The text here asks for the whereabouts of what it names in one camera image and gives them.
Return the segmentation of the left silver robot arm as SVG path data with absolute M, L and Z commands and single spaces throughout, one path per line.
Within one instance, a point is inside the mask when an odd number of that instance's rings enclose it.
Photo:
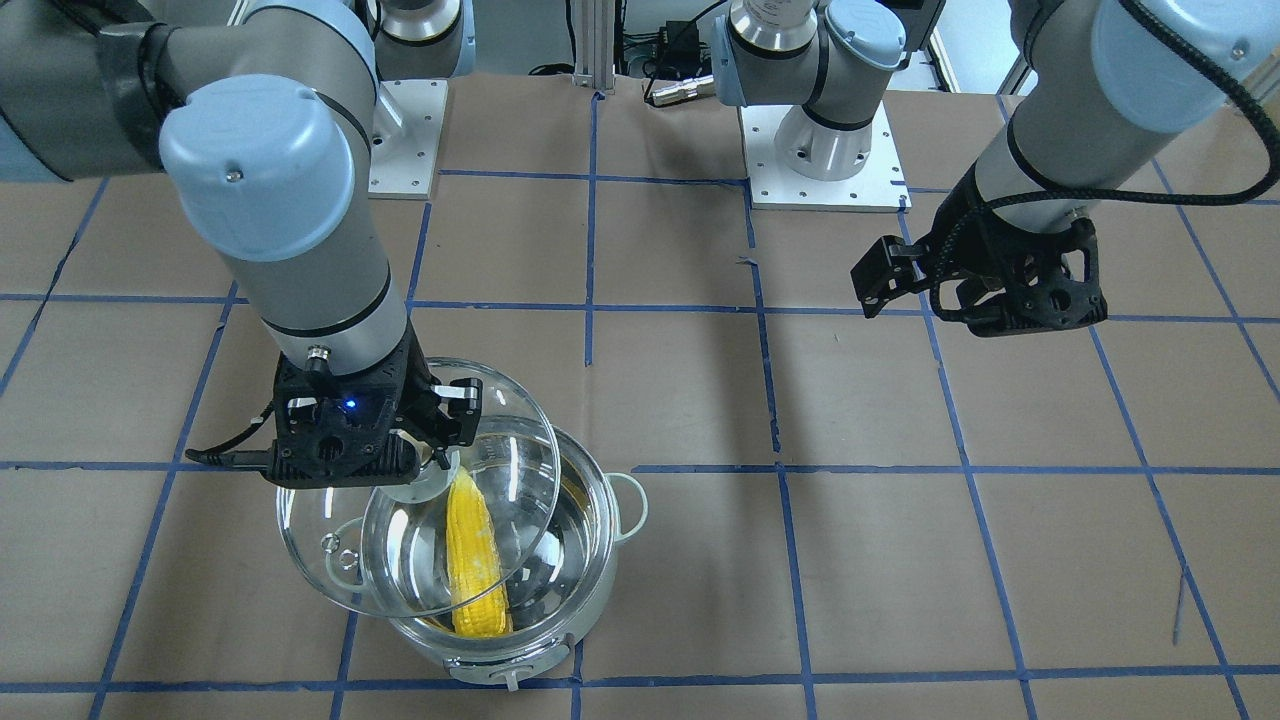
M 1011 31 L 1033 91 L 915 242 L 877 240 L 851 269 L 865 316 L 925 293 L 979 337 L 1102 322 L 1089 210 L 1101 201 L 1229 206 L 1277 183 L 1277 127 L 1243 79 L 1277 46 L 1266 1 L 1014 1 Z M 855 174 L 890 77 L 934 26 L 940 1 L 731 1 L 712 69 L 730 106 L 785 105 L 777 149 L 817 181 Z M 1226 101 L 1260 136 L 1263 177 L 1233 193 L 1124 184 Z

